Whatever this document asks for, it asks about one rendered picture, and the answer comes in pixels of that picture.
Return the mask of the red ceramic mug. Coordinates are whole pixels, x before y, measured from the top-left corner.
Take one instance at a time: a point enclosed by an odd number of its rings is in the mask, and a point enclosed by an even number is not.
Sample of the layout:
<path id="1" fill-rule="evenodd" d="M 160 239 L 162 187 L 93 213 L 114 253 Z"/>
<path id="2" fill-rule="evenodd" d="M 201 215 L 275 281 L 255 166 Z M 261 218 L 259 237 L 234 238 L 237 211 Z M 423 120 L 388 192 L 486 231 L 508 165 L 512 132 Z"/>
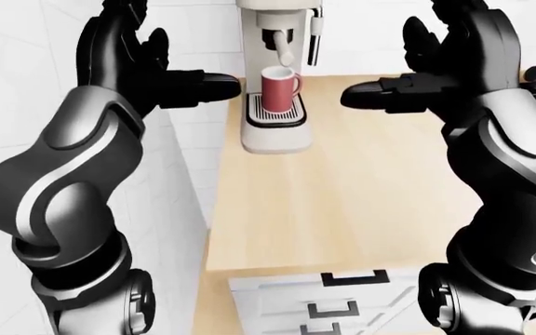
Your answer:
<path id="1" fill-rule="evenodd" d="M 283 114 L 302 90 L 302 77 L 293 69 L 270 66 L 261 71 L 261 99 L 265 111 Z"/>

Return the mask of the cream white coffee machine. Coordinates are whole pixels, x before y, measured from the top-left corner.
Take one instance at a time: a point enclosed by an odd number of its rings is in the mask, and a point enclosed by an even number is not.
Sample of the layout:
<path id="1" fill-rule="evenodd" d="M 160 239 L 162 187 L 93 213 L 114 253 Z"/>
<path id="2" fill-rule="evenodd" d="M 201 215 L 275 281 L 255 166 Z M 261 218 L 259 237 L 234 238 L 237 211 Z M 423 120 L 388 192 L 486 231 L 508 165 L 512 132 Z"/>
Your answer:
<path id="1" fill-rule="evenodd" d="M 323 0 L 236 0 L 241 14 L 246 88 L 241 144 L 254 154 L 298 153 L 312 144 L 308 113 L 300 94 L 286 111 L 265 106 L 262 83 L 272 69 L 285 80 L 316 66 L 324 26 Z"/>

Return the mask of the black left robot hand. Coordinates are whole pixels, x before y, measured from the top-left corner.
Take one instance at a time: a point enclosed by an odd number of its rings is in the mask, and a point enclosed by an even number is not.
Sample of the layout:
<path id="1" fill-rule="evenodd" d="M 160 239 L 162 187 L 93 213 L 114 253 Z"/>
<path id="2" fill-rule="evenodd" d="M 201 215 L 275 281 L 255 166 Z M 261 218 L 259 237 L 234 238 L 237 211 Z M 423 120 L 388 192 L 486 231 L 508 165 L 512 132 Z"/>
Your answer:
<path id="1" fill-rule="evenodd" d="M 147 41 L 136 35 L 146 19 L 147 0 L 104 0 L 89 19 L 76 48 L 78 86 L 109 88 L 140 117 L 154 108 L 194 108 L 241 94 L 237 78 L 202 70 L 169 70 L 169 40 L 157 28 Z"/>

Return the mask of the white drawer cabinet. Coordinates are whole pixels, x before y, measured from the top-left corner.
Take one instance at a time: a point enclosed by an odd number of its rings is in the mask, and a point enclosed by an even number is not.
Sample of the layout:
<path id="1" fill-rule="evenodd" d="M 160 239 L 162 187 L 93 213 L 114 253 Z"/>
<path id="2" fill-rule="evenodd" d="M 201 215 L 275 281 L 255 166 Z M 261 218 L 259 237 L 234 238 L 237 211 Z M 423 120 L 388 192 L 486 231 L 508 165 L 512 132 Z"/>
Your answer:
<path id="1" fill-rule="evenodd" d="M 374 270 L 333 273 L 373 275 Z M 245 335 L 300 335 L 302 324 L 340 323 L 342 335 L 407 335 L 429 331 L 417 303 L 418 270 L 386 270 L 387 284 L 323 287 L 321 273 L 231 278 L 230 290 Z M 355 317 L 311 319 L 308 303 L 356 301 Z"/>

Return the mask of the chrome steam wand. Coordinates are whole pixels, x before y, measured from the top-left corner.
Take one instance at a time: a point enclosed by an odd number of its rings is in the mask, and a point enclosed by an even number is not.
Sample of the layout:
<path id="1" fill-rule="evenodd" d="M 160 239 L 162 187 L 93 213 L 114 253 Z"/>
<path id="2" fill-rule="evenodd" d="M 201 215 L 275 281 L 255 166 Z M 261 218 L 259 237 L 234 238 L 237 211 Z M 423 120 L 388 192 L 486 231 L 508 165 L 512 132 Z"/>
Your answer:
<path id="1" fill-rule="evenodd" d="M 310 19 L 310 40 L 308 49 L 308 66 L 316 66 L 320 50 L 321 37 L 324 27 L 324 8 L 312 8 L 313 15 Z"/>

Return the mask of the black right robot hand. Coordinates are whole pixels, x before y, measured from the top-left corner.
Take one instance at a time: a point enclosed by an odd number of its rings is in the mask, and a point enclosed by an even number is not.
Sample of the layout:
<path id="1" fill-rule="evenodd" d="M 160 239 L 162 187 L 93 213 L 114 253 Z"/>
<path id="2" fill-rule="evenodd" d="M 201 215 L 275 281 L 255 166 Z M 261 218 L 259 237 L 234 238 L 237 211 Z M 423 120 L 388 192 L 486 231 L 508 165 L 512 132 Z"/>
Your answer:
<path id="1" fill-rule="evenodd" d="M 452 123 L 474 115 L 476 97 L 519 86 L 520 43 L 501 10 L 484 0 L 431 1 L 447 27 L 446 37 L 439 40 L 420 19 L 410 17 L 402 31 L 410 72 L 349 86 L 341 105 L 388 114 L 431 111 Z"/>

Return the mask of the black drip tray grate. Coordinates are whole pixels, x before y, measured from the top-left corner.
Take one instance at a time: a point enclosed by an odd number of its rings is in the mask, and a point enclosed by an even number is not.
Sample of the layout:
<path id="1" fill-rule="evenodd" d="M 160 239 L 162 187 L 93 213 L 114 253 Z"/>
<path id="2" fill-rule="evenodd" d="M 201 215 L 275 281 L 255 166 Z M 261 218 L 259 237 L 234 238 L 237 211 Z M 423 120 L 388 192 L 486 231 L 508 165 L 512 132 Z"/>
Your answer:
<path id="1" fill-rule="evenodd" d="M 246 94 L 243 119 L 258 128 L 298 127 L 307 121 L 306 109 L 300 95 L 293 98 L 291 108 L 284 113 L 275 113 L 262 107 L 261 94 Z"/>

